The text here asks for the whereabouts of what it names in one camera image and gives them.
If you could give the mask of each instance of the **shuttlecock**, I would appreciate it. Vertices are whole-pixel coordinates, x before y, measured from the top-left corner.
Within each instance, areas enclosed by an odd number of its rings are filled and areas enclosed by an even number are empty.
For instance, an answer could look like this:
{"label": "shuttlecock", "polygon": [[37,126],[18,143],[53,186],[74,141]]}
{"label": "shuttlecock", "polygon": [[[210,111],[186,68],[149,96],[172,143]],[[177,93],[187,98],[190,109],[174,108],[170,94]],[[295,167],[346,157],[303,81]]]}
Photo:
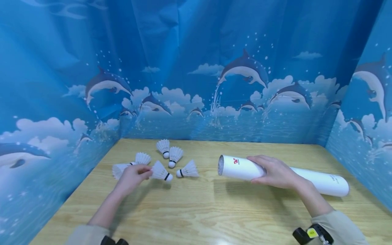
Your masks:
{"label": "shuttlecock", "polygon": [[160,161],[156,161],[154,166],[152,167],[152,176],[153,179],[165,180],[166,182],[170,182],[173,179],[173,175],[169,174],[165,167],[162,165]]}
{"label": "shuttlecock", "polygon": [[142,165],[147,165],[151,162],[151,157],[143,152],[138,152],[136,153],[135,156],[135,162],[132,162],[132,165],[138,165],[138,164],[142,164]]}
{"label": "shuttlecock", "polygon": [[112,167],[112,172],[113,172],[113,177],[116,180],[119,180],[122,173],[124,172],[124,170],[128,167],[131,166],[132,164],[130,163],[120,163],[120,164],[114,164]]}
{"label": "shuttlecock", "polygon": [[191,160],[187,165],[185,165],[184,168],[177,170],[177,177],[182,178],[185,176],[190,176],[190,177],[199,177],[199,172],[197,171],[197,167],[195,165],[195,162]]}
{"label": "shuttlecock", "polygon": [[160,140],[156,143],[156,148],[162,153],[164,159],[169,158],[169,147],[169,140]]}
{"label": "shuttlecock", "polygon": [[178,162],[178,160],[180,160],[180,158],[182,157],[182,154],[184,153],[181,148],[178,147],[170,147],[170,161],[169,161],[169,168],[174,168]]}

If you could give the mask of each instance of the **dolphin illustration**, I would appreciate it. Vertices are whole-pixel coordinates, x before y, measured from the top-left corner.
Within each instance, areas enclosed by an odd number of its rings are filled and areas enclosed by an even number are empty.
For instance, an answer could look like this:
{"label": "dolphin illustration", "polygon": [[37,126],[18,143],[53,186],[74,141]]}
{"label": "dolphin illustration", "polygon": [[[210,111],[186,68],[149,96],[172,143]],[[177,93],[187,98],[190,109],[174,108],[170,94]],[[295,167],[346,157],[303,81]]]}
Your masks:
{"label": "dolphin illustration", "polygon": [[258,111],[263,111],[263,110],[264,110],[264,106],[263,106],[263,105],[259,105],[259,106],[257,107],[257,110],[258,110]]}
{"label": "dolphin illustration", "polygon": [[365,127],[363,126],[363,123],[360,120],[350,119],[347,121],[347,123],[350,123],[353,129],[361,134],[362,139],[366,140]]}
{"label": "dolphin illustration", "polygon": [[340,109],[341,105],[342,105],[342,101],[339,100],[339,101],[332,102],[331,104],[329,104],[328,107],[335,107],[337,109]]}
{"label": "dolphin illustration", "polygon": [[14,169],[31,160],[50,159],[40,148],[25,143],[0,143],[0,167]]}
{"label": "dolphin illustration", "polygon": [[202,111],[198,107],[191,110],[191,112],[189,113],[189,116],[191,116],[191,114],[197,114],[197,115],[200,115],[201,117],[204,118]]}
{"label": "dolphin illustration", "polygon": [[98,66],[98,68],[100,70],[98,75],[93,77],[86,85],[85,96],[87,106],[90,105],[91,100],[94,98],[92,94],[101,89],[110,89],[111,92],[116,94],[122,90],[129,95],[133,95],[131,88],[123,78],[105,72],[100,66]]}
{"label": "dolphin illustration", "polygon": [[120,112],[120,116],[122,116],[122,115],[131,115],[131,116],[133,116],[132,112],[128,108],[125,108],[125,107],[123,107],[123,109]]}
{"label": "dolphin illustration", "polygon": [[139,110],[142,109],[142,107],[149,107],[151,108],[152,111],[163,111],[166,112],[167,114],[172,116],[171,110],[165,103],[157,100],[151,93],[149,96],[144,98],[142,101]]}
{"label": "dolphin illustration", "polygon": [[308,109],[312,107],[313,99],[311,94],[302,87],[298,81],[294,81],[294,85],[290,85],[280,89],[276,94],[270,99],[269,103],[277,100],[279,96],[291,97],[294,103],[305,104]]}
{"label": "dolphin illustration", "polygon": [[368,91],[369,100],[377,102],[385,122],[392,114],[392,98],[388,95],[392,87],[391,74],[385,68],[386,53],[376,62],[364,63],[354,71],[353,78],[360,78],[365,81],[370,89]]}
{"label": "dolphin illustration", "polygon": [[370,144],[370,147],[373,148],[373,138],[366,135],[365,140]]}
{"label": "dolphin illustration", "polygon": [[249,84],[258,82],[265,88],[268,88],[267,72],[260,62],[249,56],[246,49],[243,49],[241,57],[236,58],[223,69],[218,85],[226,81],[226,76],[228,74],[242,75],[244,76],[244,80],[249,82]]}
{"label": "dolphin illustration", "polygon": [[81,144],[82,142],[87,142],[87,141],[93,141],[93,139],[90,138],[90,136],[88,136],[87,134],[83,133],[79,139],[79,144]]}
{"label": "dolphin illustration", "polygon": [[386,143],[381,148],[385,150],[392,150],[392,143]]}
{"label": "dolphin illustration", "polygon": [[245,110],[245,111],[256,111],[256,106],[253,102],[251,102],[250,100],[248,100],[247,102],[245,102],[244,104],[241,105],[241,107],[238,109],[240,110]]}

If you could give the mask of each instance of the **yellow label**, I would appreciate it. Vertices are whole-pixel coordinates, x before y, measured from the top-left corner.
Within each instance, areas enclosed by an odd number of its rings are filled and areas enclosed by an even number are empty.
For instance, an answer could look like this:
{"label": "yellow label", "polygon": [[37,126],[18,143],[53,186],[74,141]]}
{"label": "yellow label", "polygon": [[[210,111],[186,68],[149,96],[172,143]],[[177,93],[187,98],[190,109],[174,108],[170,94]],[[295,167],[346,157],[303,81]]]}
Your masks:
{"label": "yellow label", "polygon": [[306,231],[306,233],[308,233],[308,236],[309,236],[310,238],[318,237],[318,234],[317,234],[317,232],[316,232],[316,230],[315,230],[314,228],[308,229],[308,230]]}

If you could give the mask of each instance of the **beige sleeve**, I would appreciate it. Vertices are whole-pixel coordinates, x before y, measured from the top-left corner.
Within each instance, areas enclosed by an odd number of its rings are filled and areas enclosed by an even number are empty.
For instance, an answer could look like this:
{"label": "beige sleeve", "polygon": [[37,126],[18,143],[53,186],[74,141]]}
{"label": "beige sleeve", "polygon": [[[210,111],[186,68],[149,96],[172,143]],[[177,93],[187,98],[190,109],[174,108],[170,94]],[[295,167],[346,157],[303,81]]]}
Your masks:
{"label": "beige sleeve", "polygon": [[101,245],[105,236],[109,236],[109,230],[91,225],[78,226],[68,237],[65,245]]}
{"label": "beige sleeve", "polygon": [[[334,239],[334,245],[369,245],[361,230],[342,212],[332,211],[312,218],[312,224],[321,225]],[[322,245],[319,238],[308,245]]]}

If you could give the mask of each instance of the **white tube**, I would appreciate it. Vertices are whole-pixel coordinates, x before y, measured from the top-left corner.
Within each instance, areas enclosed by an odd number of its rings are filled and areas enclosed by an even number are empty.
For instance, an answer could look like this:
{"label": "white tube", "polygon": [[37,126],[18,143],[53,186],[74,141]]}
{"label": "white tube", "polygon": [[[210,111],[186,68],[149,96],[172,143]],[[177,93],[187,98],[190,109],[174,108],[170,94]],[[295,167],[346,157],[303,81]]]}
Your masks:
{"label": "white tube", "polygon": [[[321,194],[343,197],[350,192],[347,181],[339,175],[293,167],[291,169],[311,181]],[[220,176],[251,181],[263,177],[265,174],[266,170],[263,167],[246,158],[221,155],[218,161],[218,175]]]}

